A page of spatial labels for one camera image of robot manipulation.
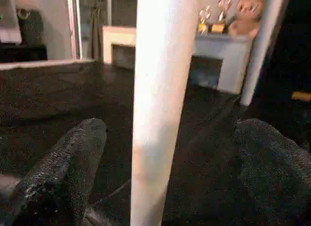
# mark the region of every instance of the handbag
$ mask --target handbag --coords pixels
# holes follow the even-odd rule
[[[29,46],[42,45],[43,20],[39,11],[17,9],[18,23],[22,36],[22,44]]]

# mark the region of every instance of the white door frame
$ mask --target white door frame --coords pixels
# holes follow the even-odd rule
[[[112,26],[112,0],[107,0],[107,21],[108,26]]]
[[[82,36],[79,0],[68,1],[69,27],[73,59],[82,59]]]

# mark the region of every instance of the trophy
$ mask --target trophy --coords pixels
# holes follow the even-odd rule
[[[225,19],[227,16],[227,11],[232,5],[232,0],[219,0],[218,8],[221,10],[221,13],[218,17],[218,21],[212,25],[211,31],[213,33],[223,33],[225,30]]]
[[[208,34],[208,23],[207,21],[210,18],[211,15],[211,8],[210,6],[204,7],[200,11],[200,21],[199,21],[199,26],[198,26],[198,33],[200,35],[207,35]]]

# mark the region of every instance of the stuffed animal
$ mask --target stuffed animal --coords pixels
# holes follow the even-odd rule
[[[237,19],[229,26],[229,34],[255,38],[259,31],[259,20],[264,5],[265,0],[240,0],[236,7]]]

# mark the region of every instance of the white pole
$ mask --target white pole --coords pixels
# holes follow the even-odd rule
[[[251,59],[248,65],[249,67],[241,96],[242,105],[249,106],[252,102],[262,64],[269,48],[275,25],[279,19],[280,9],[283,3],[284,0],[267,0],[266,8],[264,9],[260,22],[261,28],[254,42]]]
[[[162,220],[200,0],[138,0],[131,225]]]
[[[68,3],[68,14],[69,14],[69,26],[70,26],[70,38],[71,38],[71,55],[73,59],[77,59],[77,39],[75,29],[75,18],[73,9],[73,0],[67,0]]]
[[[112,0],[107,0],[107,23],[112,26]]]
[[[75,6],[76,6],[76,18],[77,18],[76,23],[78,25],[79,56],[80,56],[80,60],[82,60],[84,57],[82,55],[82,32],[81,32],[80,0],[76,0]]]

